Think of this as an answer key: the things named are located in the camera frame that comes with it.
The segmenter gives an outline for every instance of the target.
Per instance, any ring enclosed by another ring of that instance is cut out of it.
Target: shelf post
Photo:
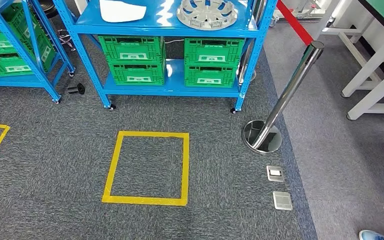
[[[65,27],[67,28],[68,33],[71,36],[73,44],[77,49],[77,53],[80,56],[80,59],[83,62],[84,67],[86,68],[86,71],[89,74],[93,85],[95,86],[96,92],[102,100],[103,106],[105,108],[110,108],[111,102],[108,99],[107,94],[105,94],[104,92],[104,88],[97,75],[94,65],[91,62],[91,59],[89,58],[88,52],[86,51],[85,46],[82,43],[82,40],[80,39],[78,32],[75,30],[74,18],[71,14],[71,11],[68,9],[67,4],[64,2],[64,0],[53,0],[53,3],[55,4],[59,16],[61,17]]]
[[[55,31],[52,28],[51,24],[47,21],[48,18],[46,17],[46,14],[43,12],[42,7],[39,4],[38,0],[29,0],[29,2],[31,3],[36,14],[39,16],[39,19],[43,24],[45,31],[48,33],[50,40],[53,42],[53,45],[56,47],[57,52],[59,52],[59,54],[61,55],[62,61],[67,63],[68,72],[74,73],[76,68],[73,66],[72,62],[70,61],[69,56],[64,50],[63,45],[61,45],[60,39],[55,34]]]
[[[260,32],[260,36],[254,40],[254,43],[251,42],[249,44],[249,47],[242,58],[243,60],[241,60],[238,80],[241,81],[243,79],[243,83],[240,87],[239,97],[237,98],[236,105],[234,107],[235,112],[242,110],[242,104],[244,103],[245,95],[247,94],[254,69],[260,56],[260,52],[263,48],[263,42],[266,37],[267,30],[269,29],[269,24],[273,13],[275,12],[277,2],[277,0],[254,0],[254,6],[258,6],[258,10],[253,9],[253,11],[256,12],[258,18],[261,18],[255,19],[258,26],[258,31]]]

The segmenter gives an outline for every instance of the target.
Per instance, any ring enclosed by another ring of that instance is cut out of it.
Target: white plastic part
[[[182,0],[176,15],[188,27],[214,31],[234,24],[238,10],[226,0]]]
[[[105,22],[122,23],[143,19],[146,6],[127,4],[122,1],[99,0],[100,15]]]

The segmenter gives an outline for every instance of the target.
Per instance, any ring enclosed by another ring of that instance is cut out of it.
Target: stanchion base
[[[253,148],[251,144],[257,138],[261,129],[263,129],[264,124],[262,120],[253,120],[248,122],[242,131],[242,138],[245,145],[258,154],[273,153],[282,145],[282,134],[277,127],[273,126],[261,146],[258,149]]]

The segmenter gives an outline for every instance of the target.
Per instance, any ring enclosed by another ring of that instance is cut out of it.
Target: stainless steel stanchion
[[[280,95],[279,100],[264,122],[253,120],[248,122],[242,131],[245,144],[254,152],[267,154],[277,151],[282,145],[282,135],[275,126],[275,121],[288,105],[294,93],[297,91],[311,66],[316,62],[323,52],[324,45],[320,41],[313,41],[308,45],[298,67],[289,80],[289,83]]]

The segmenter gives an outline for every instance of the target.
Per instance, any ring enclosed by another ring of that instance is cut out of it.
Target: shelf caster wheel
[[[344,99],[349,99],[350,97],[349,96],[345,96],[342,92],[340,93],[340,96]]]
[[[114,105],[114,104],[111,104],[110,106],[109,106],[109,108],[108,108],[110,111],[112,111],[112,110],[114,110],[114,109],[116,109],[116,105]]]
[[[355,121],[354,119],[351,119],[351,118],[350,118],[350,115],[348,115],[348,114],[346,115],[346,119],[348,119],[348,120],[350,120],[350,121]]]
[[[237,114],[237,113],[239,113],[239,111],[236,111],[235,108],[232,108],[232,109],[230,109],[230,113],[231,114]]]

